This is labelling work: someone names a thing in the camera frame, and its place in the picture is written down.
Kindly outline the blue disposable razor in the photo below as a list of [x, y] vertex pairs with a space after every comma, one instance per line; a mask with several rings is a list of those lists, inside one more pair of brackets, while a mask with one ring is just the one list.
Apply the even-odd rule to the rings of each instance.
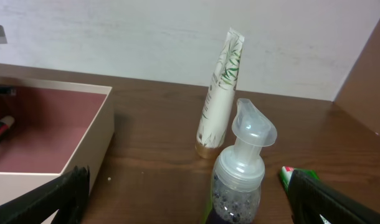
[[16, 89], [11, 86], [0, 86], [0, 95], [15, 96]]

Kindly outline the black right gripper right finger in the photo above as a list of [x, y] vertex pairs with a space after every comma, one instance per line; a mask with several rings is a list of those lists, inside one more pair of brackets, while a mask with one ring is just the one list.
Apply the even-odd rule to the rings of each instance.
[[302, 170], [292, 173], [287, 191], [294, 224], [380, 224], [380, 213], [352, 200]]

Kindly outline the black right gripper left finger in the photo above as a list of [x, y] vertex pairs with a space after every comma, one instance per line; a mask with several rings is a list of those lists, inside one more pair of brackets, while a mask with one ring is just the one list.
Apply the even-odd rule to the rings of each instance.
[[42, 223], [52, 214], [52, 223], [79, 224], [90, 193], [90, 169], [70, 172], [0, 205], [0, 223]]

